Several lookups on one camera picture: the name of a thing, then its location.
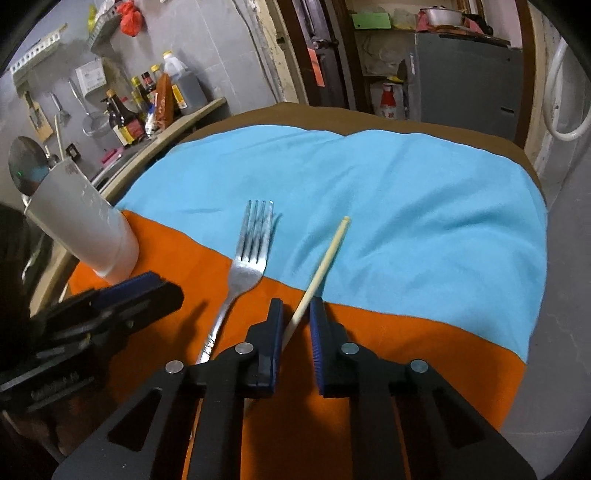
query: chopstick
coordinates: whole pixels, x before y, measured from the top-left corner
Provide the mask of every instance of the chopstick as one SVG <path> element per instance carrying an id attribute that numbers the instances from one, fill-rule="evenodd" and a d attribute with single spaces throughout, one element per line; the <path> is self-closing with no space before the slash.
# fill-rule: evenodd
<path id="1" fill-rule="evenodd" d="M 57 137 L 57 148 L 59 148 L 60 150 L 60 159 L 61 161 L 64 161 L 66 159 L 66 156 L 64 155 L 64 149 L 61 146 L 61 131 L 60 131 L 60 122 L 57 118 L 57 115 L 53 118 L 55 124 L 56 124 L 56 137 Z"/>
<path id="2" fill-rule="evenodd" d="M 343 218 L 343 220 L 341 220 L 339 228 L 337 229 L 335 236 L 333 237 L 332 242 L 330 243 L 330 245 L 328 247 L 328 250 L 324 254 L 324 257 L 322 258 L 322 261 L 320 262 L 320 266 L 318 267 L 318 270 L 316 270 L 316 273 L 312 277 L 312 281 L 310 282 L 310 286 L 308 286 L 308 289 L 306 290 L 306 292 L 304 293 L 304 296 L 300 300 L 300 304 L 295 309 L 294 314 L 291 316 L 290 322 L 287 324 L 287 326 L 285 327 L 285 330 L 283 331 L 283 342 L 281 345 L 281 351 L 285 350 L 285 347 L 287 346 L 287 344 L 291 340 L 291 337 L 293 336 L 294 332 L 298 328 L 298 325 L 301 323 L 304 313 L 306 312 L 306 310 L 310 306 L 310 302 L 312 301 L 312 298 L 314 298 L 314 295 L 316 295 L 316 292 L 318 291 L 320 284 L 324 280 L 324 277 L 326 276 L 326 273 L 328 272 L 328 270 L 330 268 L 330 264 L 332 263 L 332 261 L 335 258 L 335 255 L 340 247 L 340 244 L 343 242 L 343 238 L 345 237 L 345 232 L 347 231 L 347 227 L 349 226 L 350 222 L 351 222 L 350 217 L 345 217 L 345 218 Z M 254 400 L 252 398 L 245 399 L 244 413 L 247 413 L 250 410 L 253 403 L 254 403 Z"/>

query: orange cloth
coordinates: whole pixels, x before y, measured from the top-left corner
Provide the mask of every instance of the orange cloth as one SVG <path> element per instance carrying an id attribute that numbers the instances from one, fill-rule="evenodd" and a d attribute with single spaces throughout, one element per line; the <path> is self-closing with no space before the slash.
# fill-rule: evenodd
<path id="1" fill-rule="evenodd" d="M 108 388 L 123 402 L 172 359 L 195 362 L 227 293 L 231 260 L 185 234 L 125 212 L 139 240 L 134 275 L 152 270 L 183 288 L 182 308 L 134 334 L 113 357 Z M 73 294 L 107 284 L 79 264 Z M 229 313 L 215 353 L 242 342 L 248 327 L 267 317 L 273 297 L 291 317 L 303 292 L 263 278 Z M 499 428 L 521 382 L 525 365 L 514 353 L 444 323 L 387 315 L 342 305 L 328 309 L 353 340 L 400 363 L 425 359 L 488 421 Z M 258 402 L 245 421 L 242 478 L 302 480 L 351 478 L 346 399 L 317 393 L 309 328 L 300 328 L 281 358 L 277 393 Z"/>

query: kitchen shelf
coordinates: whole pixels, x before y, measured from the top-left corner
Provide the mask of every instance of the kitchen shelf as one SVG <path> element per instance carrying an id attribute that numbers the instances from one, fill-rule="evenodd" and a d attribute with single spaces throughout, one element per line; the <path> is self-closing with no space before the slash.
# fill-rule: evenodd
<path id="1" fill-rule="evenodd" d="M 355 28 L 356 32 L 405 32 L 405 33 L 416 33 L 417 31 L 412 28 Z"/>
<path id="2" fill-rule="evenodd" d="M 10 67 L 14 85 L 18 87 L 25 80 L 27 73 L 29 73 L 35 65 L 45 60 L 57 50 L 57 47 L 60 45 L 61 32 L 63 32 L 67 26 L 68 24 L 64 24 L 58 30 L 43 37 Z"/>
<path id="3" fill-rule="evenodd" d="M 90 51 L 98 55 L 96 47 L 109 40 L 119 24 L 121 23 L 121 14 L 117 13 L 116 6 L 111 7 L 102 14 L 95 23 L 95 27 L 90 32 L 86 44 Z"/>

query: plastic jug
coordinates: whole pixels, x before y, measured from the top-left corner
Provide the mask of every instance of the plastic jug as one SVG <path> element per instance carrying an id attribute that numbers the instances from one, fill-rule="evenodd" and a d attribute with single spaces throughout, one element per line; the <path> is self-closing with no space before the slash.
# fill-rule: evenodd
<path id="1" fill-rule="evenodd" d="M 173 95 L 182 115 L 190 115 L 207 105 L 207 99 L 197 76 L 174 56 L 172 51 L 164 53 L 164 73 L 170 75 Z"/>

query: brown cloth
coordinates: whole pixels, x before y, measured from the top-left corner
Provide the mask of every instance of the brown cloth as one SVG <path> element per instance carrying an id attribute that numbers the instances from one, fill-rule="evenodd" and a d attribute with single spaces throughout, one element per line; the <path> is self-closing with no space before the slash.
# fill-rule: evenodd
<path id="1" fill-rule="evenodd" d="M 278 103 L 274 106 L 242 113 L 208 125 L 189 135 L 184 142 L 199 140 L 209 135 L 251 125 L 287 125 L 305 130 L 325 130 L 340 135 L 350 135 L 364 130 L 386 130 L 400 134 L 427 134 L 506 157 L 521 165 L 538 189 L 541 191 L 542 188 L 534 167 L 525 152 L 504 138 L 444 125 L 424 124 L 410 120 L 388 120 L 368 113 L 354 112 L 342 108 Z"/>

